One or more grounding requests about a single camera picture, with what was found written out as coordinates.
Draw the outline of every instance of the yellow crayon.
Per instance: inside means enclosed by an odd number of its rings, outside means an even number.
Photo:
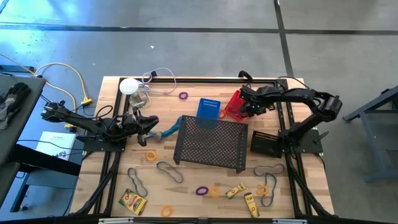
[[[226,192],[225,195],[228,198],[233,198],[238,192],[241,192],[242,190],[246,190],[246,187],[242,183],[240,183],[238,184],[238,186],[234,187],[229,192]]]
[[[246,193],[244,194],[244,199],[249,207],[249,211],[253,218],[257,218],[260,216],[259,210],[257,209],[256,202],[254,201],[253,194]]]

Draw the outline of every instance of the blue container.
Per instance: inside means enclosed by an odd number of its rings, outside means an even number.
[[[200,98],[197,117],[218,119],[218,113],[220,112],[220,106],[221,106],[220,101]]]

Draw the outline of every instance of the white paper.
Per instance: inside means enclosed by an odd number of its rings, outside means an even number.
[[[54,143],[64,148],[73,147],[76,134],[55,133],[50,131],[43,131],[40,141]],[[50,156],[57,156],[60,159],[68,160],[71,149],[62,149],[49,143],[39,142],[36,151],[46,153]]]

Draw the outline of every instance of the purple rubber band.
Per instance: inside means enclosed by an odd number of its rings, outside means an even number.
[[[199,193],[199,190],[201,190],[201,189],[205,189],[205,191],[203,193]],[[197,188],[196,195],[203,196],[203,195],[206,195],[207,192],[209,192],[209,189],[205,186],[201,186],[201,187]]]
[[[186,99],[188,98],[188,93],[187,93],[187,92],[181,92],[181,93],[178,95],[178,97],[179,97],[181,100],[186,100]]]

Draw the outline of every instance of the yellow crayon box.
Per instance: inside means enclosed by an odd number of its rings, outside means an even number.
[[[253,218],[257,218],[260,216],[259,210],[257,209],[256,202],[254,201],[254,197],[252,193],[244,194],[244,199],[249,207],[249,211]]]
[[[119,203],[130,211],[134,212],[136,215],[141,215],[144,211],[147,200],[138,194],[134,193],[130,189],[126,189],[123,196],[119,200]]]
[[[238,184],[238,186],[234,187],[229,192],[226,192],[225,195],[228,198],[233,198],[238,192],[241,192],[242,190],[246,190],[246,187],[242,183],[240,183]]]

